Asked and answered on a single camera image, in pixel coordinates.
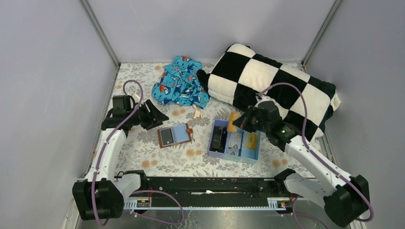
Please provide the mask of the brown leather card holder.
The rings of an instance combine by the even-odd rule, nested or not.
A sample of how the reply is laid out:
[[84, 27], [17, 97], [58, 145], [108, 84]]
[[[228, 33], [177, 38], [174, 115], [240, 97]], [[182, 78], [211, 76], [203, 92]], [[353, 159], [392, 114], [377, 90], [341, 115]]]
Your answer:
[[[189, 128], [188, 124], [178, 124], [178, 125], [174, 125], [170, 128], [172, 130], [173, 138], [174, 138], [174, 143], [170, 146], [175, 146], [175, 145], [179, 145], [179, 144], [183, 144], [183, 143], [192, 141], [193, 130], [191, 128]], [[158, 139], [159, 139], [160, 148], [170, 147], [170, 146], [162, 146], [161, 140], [160, 140], [160, 130], [161, 129], [158, 130]]]

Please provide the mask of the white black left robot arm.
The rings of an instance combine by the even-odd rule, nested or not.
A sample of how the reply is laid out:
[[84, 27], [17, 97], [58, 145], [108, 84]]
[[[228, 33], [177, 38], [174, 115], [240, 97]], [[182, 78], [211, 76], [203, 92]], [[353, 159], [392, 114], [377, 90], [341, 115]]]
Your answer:
[[134, 126], [145, 130], [163, 124], [169, 118], [151, 100], [135, 102], [131, 95], [112, 99], [113, 107], [101, 124], [101, 143], [92, 165], [82, 181], [72, 188], [75, 203], [82, 220], [116, 219], [124, 210], [124, 202], [141, 186], [141, 174], [125, 172], [115, 178], [118, 156], [129, 131]]

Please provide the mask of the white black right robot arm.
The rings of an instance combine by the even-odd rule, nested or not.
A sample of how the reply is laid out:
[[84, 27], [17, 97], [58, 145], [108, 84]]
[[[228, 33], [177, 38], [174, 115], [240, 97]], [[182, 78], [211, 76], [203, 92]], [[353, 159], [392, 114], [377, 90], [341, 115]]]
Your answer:
[[272, 101], [250, 106], [233, 125], [251, 133], [262, 132], [271, 144], [299, 161], [316, 178], [310, 180], [292, 169], [285, 169], [274, 177], [279, 189], [324, 208], [339, 227], [360, 220], [360, 215], [366, 211], [373, 217], [368, 181], [361, 175], [353, 177], [316, 151], [301, 131], [282, 120]]

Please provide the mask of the yellow card in organizer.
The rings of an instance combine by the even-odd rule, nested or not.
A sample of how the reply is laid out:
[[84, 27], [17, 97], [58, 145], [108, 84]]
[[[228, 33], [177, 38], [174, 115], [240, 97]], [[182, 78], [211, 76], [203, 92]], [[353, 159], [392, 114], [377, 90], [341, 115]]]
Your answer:
[[244, 148], [256, 150], [258, 135], [256, 133], [246, 132]]

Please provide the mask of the white black card in organizer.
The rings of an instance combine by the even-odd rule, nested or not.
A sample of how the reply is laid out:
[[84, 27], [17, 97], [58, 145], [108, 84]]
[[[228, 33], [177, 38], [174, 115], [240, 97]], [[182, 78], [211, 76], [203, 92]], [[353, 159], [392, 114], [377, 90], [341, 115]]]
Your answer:
[[226, 147], [226, 153], [232, 156], [239, 156], [242, 146], [242, 132], [230, 132]]

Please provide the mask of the dark grey VIP card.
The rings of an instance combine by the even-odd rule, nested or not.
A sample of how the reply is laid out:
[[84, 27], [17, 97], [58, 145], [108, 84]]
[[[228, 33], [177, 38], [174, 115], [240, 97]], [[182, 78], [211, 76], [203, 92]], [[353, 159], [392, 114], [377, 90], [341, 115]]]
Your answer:
[[173, 133], [170, 127], [160, 130], [160, 140], [162, 146], [170, 146], [174, 143]]

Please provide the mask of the blue three-compartment organizer box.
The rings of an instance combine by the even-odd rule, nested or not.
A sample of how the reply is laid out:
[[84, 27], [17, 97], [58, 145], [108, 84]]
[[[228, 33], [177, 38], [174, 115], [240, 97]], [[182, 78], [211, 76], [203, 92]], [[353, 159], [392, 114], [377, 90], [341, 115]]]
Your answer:
[[208, 155], [234, 162], [255, 164], [260, 151], [259, 131], [250, 133], [236, 128], [228, 131], [228, 121], [216, 119], [213, 123]]

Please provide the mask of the black item in organizer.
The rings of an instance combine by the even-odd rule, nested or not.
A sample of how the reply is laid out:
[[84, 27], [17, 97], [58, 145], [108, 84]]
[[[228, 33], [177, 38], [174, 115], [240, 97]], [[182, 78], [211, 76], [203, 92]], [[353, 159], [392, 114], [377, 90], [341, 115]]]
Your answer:
[[227, 140], [227, 128], [223, 126], [215, 126], [213, 128], [212, 139], [210, 143], [210, 151], [223, 153]]

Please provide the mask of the blue shark print cloth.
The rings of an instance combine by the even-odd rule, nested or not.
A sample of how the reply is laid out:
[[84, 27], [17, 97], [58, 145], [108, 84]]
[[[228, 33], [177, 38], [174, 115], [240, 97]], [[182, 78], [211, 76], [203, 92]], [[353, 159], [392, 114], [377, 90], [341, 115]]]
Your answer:
[[201, 109], [210, 101], [210, 96], [198, 79], [202, 63], [186, 56], [177, 56], [165, 65], [160, 81], [155, 83], [151, 95], [162, 104], [176, 103], [192, 106], [194, 119], [200, 118]]

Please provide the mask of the black white checkered pillow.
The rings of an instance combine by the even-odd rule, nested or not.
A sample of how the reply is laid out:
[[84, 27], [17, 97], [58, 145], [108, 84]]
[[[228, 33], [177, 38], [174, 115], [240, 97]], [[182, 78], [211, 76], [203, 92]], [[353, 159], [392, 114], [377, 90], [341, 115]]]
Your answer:
[[209, 73], [199, 71], [198, 79], [211, 97], [243, 112], [264, 92], [287, 123], [301, 129], [307, 119], [305, 137], [310, 142], [324, 136], [326, 121], [341, 104], [334, 84], [239, 43], [229, 46]]

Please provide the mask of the floral patterned table mat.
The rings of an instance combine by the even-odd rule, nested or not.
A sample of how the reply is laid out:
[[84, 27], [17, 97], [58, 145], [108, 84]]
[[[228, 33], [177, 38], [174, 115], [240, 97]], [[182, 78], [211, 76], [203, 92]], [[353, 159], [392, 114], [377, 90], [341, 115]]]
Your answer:
[[176, 146], [160, 148], [157, 129], [145, 130], [133, 127], [118, 155], [115, 171], [143, 170], [148, 176], [166, 177], [273, 177], [291, 168], [304, 177], [312, 174], [297, 160], [272, 146], [263, 136], [259, 159], [255, 164], [229, 161], [208, 155], [209, 139], [216, 119], [227, 120], [235, 108], [211, 98], [194, 117], [192, 106], [178, 104], [154, 105], [166, 116], [164, 127], [188, 124], [193, 130], [192, 141]]

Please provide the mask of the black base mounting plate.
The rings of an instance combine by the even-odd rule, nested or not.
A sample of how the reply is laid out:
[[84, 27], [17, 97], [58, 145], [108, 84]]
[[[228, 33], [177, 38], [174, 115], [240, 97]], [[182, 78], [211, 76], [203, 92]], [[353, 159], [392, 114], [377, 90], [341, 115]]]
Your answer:
[[125, 207], [151, 209], [284, 209], [292, 194], [274, 178], [148, 177]]

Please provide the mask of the aluminium frame rail front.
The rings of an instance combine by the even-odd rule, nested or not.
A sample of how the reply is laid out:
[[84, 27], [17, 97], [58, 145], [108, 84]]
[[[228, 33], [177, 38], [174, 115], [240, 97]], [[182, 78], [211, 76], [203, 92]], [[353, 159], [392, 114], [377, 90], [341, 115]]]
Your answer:
[[297, 173], [274, 178], [147, 177], [125, 174], [112, 180], [77, 181], [72, 194], [82, 220], [105, 225], [125, 211], [146, 217], [148, 210], [274, 210], [293, 214], [298, 197], [324, 208], [339, 227], [346, 227], [367, 211], [368, 182], [351, 178], [348, 184], [327, 189]]

